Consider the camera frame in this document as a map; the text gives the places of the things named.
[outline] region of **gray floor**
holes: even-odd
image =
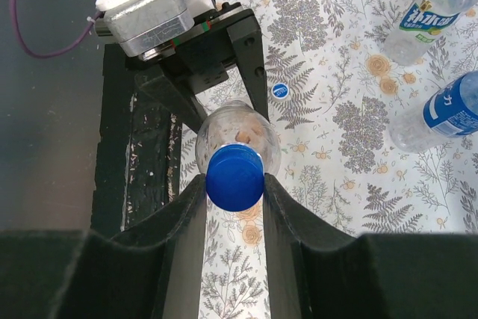
[[[24,38],[37,52],[72,42],[95,0],[19,0]],[[103,47],[95,35],[59,58],[35,60],[3,24],[0,229],[76,229],[90,223],[102,98]]]

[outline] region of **table surface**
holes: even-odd
[[[292,100],[270,103],[293,197],[337,228],[363,232],[477,232],[477,139],[410,155],[388,121],[477,67],[474,9],[414,66],[390,62],[382,41],[412,0],[241,1],[261,23],[269,85]],[[237,71],[200,101],[212,111],[245,96]],[[183,135],[181,185],[196,174],[195,135]],[[209,206],[200,318],[268,318],[261,206],[231,214]]]

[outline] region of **cable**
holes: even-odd
[[[9,8],[10,8],[10,20],[13,25],[13,31],[15,33],[15,37],[17,41],[20,44],[20,47],[23,49],[24,52],[26,52],[28,55],[36,59],[55,58],[57,56],[63,55],[69,52],[70,50],[74,49],[79,43],[81,43],[84,40],[84,38],[90,32],[91,28],[94,25],[94,21],[92,20],[97,20],[102,15],[101,12],[98,12],[93,16],[93,18],[90,18],[89,21],[91,21],[91,23],[86,27],[86,29],[84,29],[80,37],[77,40],[75,40],[71,45],[68,45],[66,48],[57,50],[55,52],[50,52],[48,54],[37,54],[28,48],[27,44],[23,40],[22,34],[20,33],[20,27],[18,23],[18,14],[16,12],[16,0],[9,0]]]

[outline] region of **bottle cap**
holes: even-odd
[[[279,101],[279,102],[285,101],[289,97],[289,93],[290,93],[289,86],[287,86],[287,84],[279,82],[278,84],[275,84],[274,86],[272,86],[271,93],[272,93],[272,98],[275,101]]]
[[[261,156],[239,143],[218,149],[209,161],[206,192],[215,205],[226,211],[251,208],[264,192]]]

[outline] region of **plastic bottle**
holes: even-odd
[[[393,120],[391,139],[399,149],[421,152],[478,130],[478,71],[439,90],[424,105]]]
[[[386,55],[399,65],[411,65],[443,36],[461,13],[478,0],[414,0],[400,26],[385,40]]]
[[[279,138],[262,115],[240,100],[227,102],[202,124],[196,162],[206,173],[206,192],[227,211],[244,211],[264,192],[264,173],[277,175]]]

